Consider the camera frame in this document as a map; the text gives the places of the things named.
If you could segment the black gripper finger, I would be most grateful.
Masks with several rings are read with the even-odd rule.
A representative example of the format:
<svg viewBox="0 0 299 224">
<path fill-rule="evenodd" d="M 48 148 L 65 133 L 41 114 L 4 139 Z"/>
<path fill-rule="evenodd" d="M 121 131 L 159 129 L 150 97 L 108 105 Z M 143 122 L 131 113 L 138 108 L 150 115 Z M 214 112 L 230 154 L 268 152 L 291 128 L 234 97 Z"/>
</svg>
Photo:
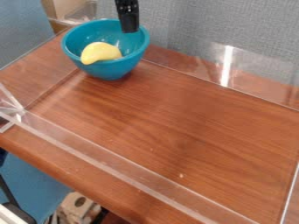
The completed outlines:
<svg viewBox="0 0 299 224">
<path fill-rule="evenodd" d="M 139 2 L 138 0 L 115 0 L 116 13 L 123 33 L 139 31 Z"/>
</svg>

